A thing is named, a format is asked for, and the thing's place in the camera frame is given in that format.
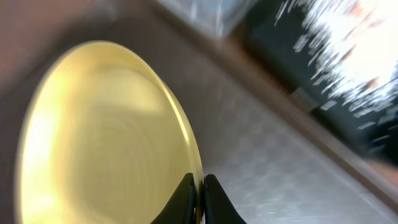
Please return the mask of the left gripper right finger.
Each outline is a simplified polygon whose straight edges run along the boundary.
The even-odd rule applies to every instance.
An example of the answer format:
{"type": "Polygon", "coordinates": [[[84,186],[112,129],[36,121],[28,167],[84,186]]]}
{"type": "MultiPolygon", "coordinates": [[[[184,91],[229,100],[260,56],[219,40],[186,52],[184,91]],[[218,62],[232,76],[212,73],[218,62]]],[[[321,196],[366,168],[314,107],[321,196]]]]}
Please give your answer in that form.
{"type": "Polygon", "coordinates": [[[205,177],[203,193],[206,224],[246,224],[215,175],[205,177]]]}

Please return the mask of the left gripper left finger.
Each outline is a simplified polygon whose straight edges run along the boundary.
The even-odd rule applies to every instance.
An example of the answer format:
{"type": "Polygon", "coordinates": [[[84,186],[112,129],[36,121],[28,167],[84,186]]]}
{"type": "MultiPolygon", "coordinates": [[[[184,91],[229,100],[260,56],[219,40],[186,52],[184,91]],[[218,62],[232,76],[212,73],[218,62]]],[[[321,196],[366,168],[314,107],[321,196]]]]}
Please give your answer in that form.
{"type": "Polygon", "coordinates": [[[166,206],[151,224],[195,224],[196,191],[192,173],[184,175],[166,206]]]}

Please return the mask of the yellow round plate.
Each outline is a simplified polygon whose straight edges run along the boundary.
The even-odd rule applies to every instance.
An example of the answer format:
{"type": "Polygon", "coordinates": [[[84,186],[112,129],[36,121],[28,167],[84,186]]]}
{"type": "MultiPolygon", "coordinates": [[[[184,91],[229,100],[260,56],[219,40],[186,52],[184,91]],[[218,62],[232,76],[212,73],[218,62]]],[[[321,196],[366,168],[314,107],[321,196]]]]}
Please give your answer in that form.
{"type": "Polygon", "coordinates": [[[203,184],[175,95],[131,50],[89,41],[40,81],[19,138],[18,223],[150,223],[182,179],[203,184]]]}

